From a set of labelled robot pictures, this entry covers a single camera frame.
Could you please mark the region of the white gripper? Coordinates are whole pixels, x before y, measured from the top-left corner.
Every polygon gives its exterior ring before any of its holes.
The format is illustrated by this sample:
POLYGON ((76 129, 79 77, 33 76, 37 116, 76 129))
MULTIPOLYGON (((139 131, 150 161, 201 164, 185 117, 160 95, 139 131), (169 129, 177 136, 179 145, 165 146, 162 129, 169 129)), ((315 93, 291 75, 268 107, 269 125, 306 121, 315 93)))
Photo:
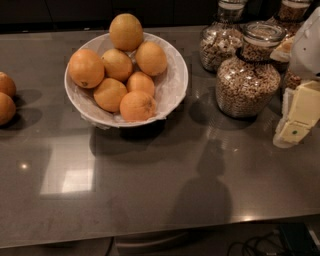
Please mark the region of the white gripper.
MULTIPOLYGON (((270 54, 304 80, 320 79, 320 7, 317 7, 295 34, 270 54)), ((320 82, 308 81, 296 89, 286 88, 273 144, 278 148, 298 145, 320 120, 320 82)))

